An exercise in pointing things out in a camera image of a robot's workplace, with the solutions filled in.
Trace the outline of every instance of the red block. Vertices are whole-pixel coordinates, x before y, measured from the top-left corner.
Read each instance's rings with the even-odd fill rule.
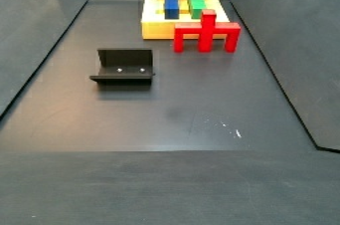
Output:
[[[176,23],[173,34],[173,51],[183,52],[183,35],[199,34],[197,50],[211,52],[213,34],[227,34],[224,50],[233,53],[236,50],[240,26],[237,23],[216,23],[216,13],[212,9],[201,10],[200,23]]]

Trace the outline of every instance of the black holder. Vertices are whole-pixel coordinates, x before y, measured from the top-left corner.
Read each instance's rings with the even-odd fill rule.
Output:
[[[99,49],[101,69],[91,80],[99,84],[151,83],[153,79],[153,50]]]

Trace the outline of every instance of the green block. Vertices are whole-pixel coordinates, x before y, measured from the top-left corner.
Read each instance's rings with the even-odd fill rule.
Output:
[[[200,19],[201,10],[205,8],[204,0],[187,0],[191,19]]]

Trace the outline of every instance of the stacked blocks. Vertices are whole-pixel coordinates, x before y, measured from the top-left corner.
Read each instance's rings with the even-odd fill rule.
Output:
[[[177,0],[165,0],[165,19],[179,18]]]
[[[211,9],[203,9],[200,23],[176,23],[173,36],[173,51],[183,51],[183,36],[184,34],[199,34],[197,50],[201,53],[211,51],[213,34],[227,34],[224,50],[233,53],[240,33],[237,23],[216,23],[216,13]]]
[[[204,0],[205,8],[216,12],[216,24],[228,23],[219,0]],[[200,20],[192,19],[187,0],[177,0],[179,15],[177,19],[167,19],[165,0],[145,0],[143,12],[143,38],[144,39],[173,39],[173,29],[176,23],[199,23]],[[185,39],[197,39],[199,34],[185,34]],[[213,34],[213,39],[224,39],[225,34]]]
[[[204,0],[187,0],[191,19],[199,19],[201,10],[205,8]]]

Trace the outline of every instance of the yellow base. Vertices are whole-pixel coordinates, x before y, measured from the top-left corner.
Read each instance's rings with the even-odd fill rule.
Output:
[[[219,0],[204,0],[207,9],[216,12],[216,22],[229,22]],[[143,37],[144,39],[173,39],[175,23],[191,23],[200,20],[192,20],[188,12],[185,0],[179,0],[179,19],[165,19],[164,10],[165,0],[145,0],[143,13]],[[185,39],[197,39],[197,34],[184,35]],[[213,35],[213,39],[224,39],[225,35]]]

